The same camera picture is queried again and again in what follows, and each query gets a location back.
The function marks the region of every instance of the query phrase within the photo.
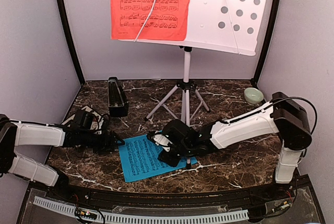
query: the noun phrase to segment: red sheet music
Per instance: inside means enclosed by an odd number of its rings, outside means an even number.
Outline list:
[[[154,0],[111,0],[111,38],[135,39]],[[140,39],[183,41],[190,0],[157,0]]]

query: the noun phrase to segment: black clamp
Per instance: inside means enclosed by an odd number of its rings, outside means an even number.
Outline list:
[[[196,89],[197,85],[190,80],[189,82],[184,82],[183,80],[178,80],[176,83],[177,87],[181,88],[182,90],[192,90]]]
[[[191,53],[193,48],[191,46],[182,46],[180,45],[180,48],[183,49],[184,48],[184,51],[185,52],[188,52],[188,53]]]

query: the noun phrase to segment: marble surface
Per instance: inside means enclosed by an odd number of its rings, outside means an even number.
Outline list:
[[[112,119],[110,129],[122,138],[147,134],[161,130],[173,117],[161,107],[148,122],[144,117],[159,100],[175,86],[174,80],[132,80],[122,82],[130,101],[129,115]],[[245,80],[197,80],[199,92],[211,108],[207,113],[201,108],[191,124],[199,128],[219,118],[228,119],[255,109],[245,102],[244,89],[251,87]],[[178,90],[167,105],[180,116],[181,91]],[[192,93],[191,112],[199,104]],[[97,112],[108,113],[106,81],[87,82],[70,114],[89,105]],[[231,190],[268,184],[272,181],[278,161],[281,143],[276,135],[264,135],[229,146],[217,153],[198,158],[191,170],[178,170],[142,181],[126,183],[123,177],[118,151],[106,155],[94,155],[86,149],[78,152],[74,148],[53,148],[47,161],[66,173],[70,184],[134,193],[200,193]]]

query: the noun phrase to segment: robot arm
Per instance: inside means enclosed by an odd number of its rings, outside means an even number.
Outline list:
[[[226,121],[208,124],[198,132],[180,120],[171,121],[161,133],[149,133],[148,138],[163,147],[159,159],[170,166],[177,166],[182,157],[203,156],[229,145],[263,134],[277,133],[282,149],[276,167],[275,180],[279,184],[290,183],[303,151],[311,144],[307,113],[296,102],[275,101],[287,98],[275,93],[270,102],[260,108]]]
[[[98,154],[108,154],[114,151],[119,142],[124,143],[115,132],[104,130],[104,122],[101,123],[100,134],[90,130],[94,118],[91,113],[79,110],[76,115],[79,117],[70,127],[23,123],[0,115],[0,173],[12,173],[47,186],[54,186],[58,182],[60,171],[15,152],[14,147],[83,145],[92,148]]]

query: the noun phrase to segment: white wall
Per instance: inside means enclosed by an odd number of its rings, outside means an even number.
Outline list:
[[[184,53],[178,46],[112,41],[110,0],[65,0],[76,50],[86,80],[181,78]],[[267,0],[257,55],[194,49],[191,78],[251,79],[264,40],[272,0]]]
[[[328,223],[334,223],[333,7],[334,0],[281,0],[259,82],[267,99],[283,91],[309,99],[318,110],[318,127],[300,171],[311,177]],[[307,109],[313,119],[312,109]]]
[[[0,0],[0,113],[60,122],[79,90],[56,0]],[[49,147],[19,152],[44,162]],[[28,183],[0,179],[1,223],[16,223]]]

